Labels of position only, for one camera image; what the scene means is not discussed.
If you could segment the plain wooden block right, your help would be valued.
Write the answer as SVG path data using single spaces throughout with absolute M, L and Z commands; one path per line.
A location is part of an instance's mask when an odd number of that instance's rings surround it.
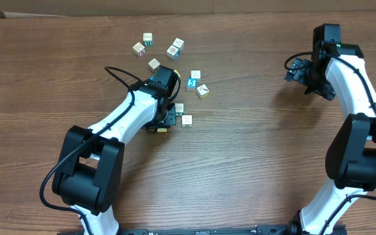
M 201 71 L 200 70 L 192 70 L 191 71 L 191 78 L 200 82 L 201 80 Z

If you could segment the cardboard backdrop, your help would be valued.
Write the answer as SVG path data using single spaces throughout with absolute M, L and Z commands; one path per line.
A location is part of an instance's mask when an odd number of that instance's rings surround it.
M 0 18 L 376 11 L 376 0 L 0 0 Z

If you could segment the block with yellow side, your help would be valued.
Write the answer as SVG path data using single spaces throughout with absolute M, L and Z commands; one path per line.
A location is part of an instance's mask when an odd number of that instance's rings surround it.
M 168 130 L 167 128 L 158 128 L 158 129 L 157 129 L 157 132 L 158 132 L 158 133 L 166 133 L 167 130 Z

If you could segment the plain wooden block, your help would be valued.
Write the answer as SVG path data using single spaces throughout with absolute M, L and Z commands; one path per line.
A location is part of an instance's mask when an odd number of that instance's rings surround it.
M 172 45 L 177 47 L 179 50 L 183 50 L 185 42 L 182 39 L 176 38 Z
M 192 70 L 191 71 L 191 78 L 200 82 L 201 80 L 201 71 L 200 70 Z

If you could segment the block with green R side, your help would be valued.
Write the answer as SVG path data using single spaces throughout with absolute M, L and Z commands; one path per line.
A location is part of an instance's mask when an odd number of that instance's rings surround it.
M 144 46 L 153 46 L 153 33 L 143 33 Z

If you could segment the wooden block green side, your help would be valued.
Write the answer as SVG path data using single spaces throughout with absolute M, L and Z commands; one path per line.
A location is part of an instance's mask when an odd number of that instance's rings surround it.
M 184 115 L 184 104 L 183 103 L 176 103 L 175 104 L 175 113 L 177 116 Z

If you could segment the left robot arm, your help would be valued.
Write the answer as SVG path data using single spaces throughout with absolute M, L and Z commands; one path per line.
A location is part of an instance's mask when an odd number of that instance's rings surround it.
M 176 124 L 174 99 L 180 90 L 179 73 L 160 66 L 153 78 L 127 86 L 125 100 L 104 119 L 88 128 L 71 127 L 54 168 L 52 191 L 64 206 L 59 211 L 78 215 L 81 234 L 119 234 L 112 203 L 119 191 L 125 146 L 140 130 L 156 133 Z

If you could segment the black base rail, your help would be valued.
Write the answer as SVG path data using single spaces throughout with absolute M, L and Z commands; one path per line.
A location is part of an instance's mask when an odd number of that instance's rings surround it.
M 299 235 L 296 225 L 257 225 L 253 228 L 217 228 L 217 229 L 175 229 L 175 230 L 148 230 L 119 229 L 117 235 Z

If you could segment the block with blue side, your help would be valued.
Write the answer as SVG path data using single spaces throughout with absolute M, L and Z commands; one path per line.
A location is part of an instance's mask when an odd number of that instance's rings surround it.
M 180 54 L 180 49 L 176 46 L 171 45 L 166 51 L 166 54 L 170 59 L 176 60 Z

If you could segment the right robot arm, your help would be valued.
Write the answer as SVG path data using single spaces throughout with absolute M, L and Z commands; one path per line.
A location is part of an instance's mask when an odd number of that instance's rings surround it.
M 285 61 L 285 80 L 306 86 L 331 101 L 338 99 L 344 122 L 326 152 L 328 176 L 313 200 L 299 210 L 283 234 L 345 234 L 336 223 L 359 198 L 375 200 L 376 92 L 357 44 L 344 44 L 338 24 L 313 30 L 313 46 Z

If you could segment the yellow top block right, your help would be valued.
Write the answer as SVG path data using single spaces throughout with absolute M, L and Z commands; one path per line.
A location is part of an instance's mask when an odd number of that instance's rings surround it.
M 181 78 L 180 73 L 177 70 L 174 70 L 174 72 L 178 75 L 178 78 Z

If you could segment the far plain wooden block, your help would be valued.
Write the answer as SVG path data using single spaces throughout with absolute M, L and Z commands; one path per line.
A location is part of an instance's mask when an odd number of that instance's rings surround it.
M 176 38 L 172 45 L 177 47 L 179 50 L 183 50 L 185 42 L 182 39 Z

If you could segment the wooden block red drawing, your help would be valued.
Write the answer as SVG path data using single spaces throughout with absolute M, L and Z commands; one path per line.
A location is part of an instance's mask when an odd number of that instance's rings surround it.
M 182 115 L 181 124 L 182 124 L 182 127 L 184 128 L 192 127 L 193 125 L 192 115 Z

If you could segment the wooden block near centre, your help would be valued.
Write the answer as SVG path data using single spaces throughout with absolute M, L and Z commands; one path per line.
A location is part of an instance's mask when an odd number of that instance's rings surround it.
M 160 62 L 155 58 L 148 62 L 148 67 L 153 73 L 156 73 L 160 66 Z

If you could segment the block with tool drawing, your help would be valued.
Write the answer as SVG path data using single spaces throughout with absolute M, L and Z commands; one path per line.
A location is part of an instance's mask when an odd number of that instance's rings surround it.
M 203 99 L 210 94 L 210 91 L 208 87 L 206 86 L 206 84 L 202 84 L 201 86 L 198 86 L 196 88 L 196 93 L 201 99 Z

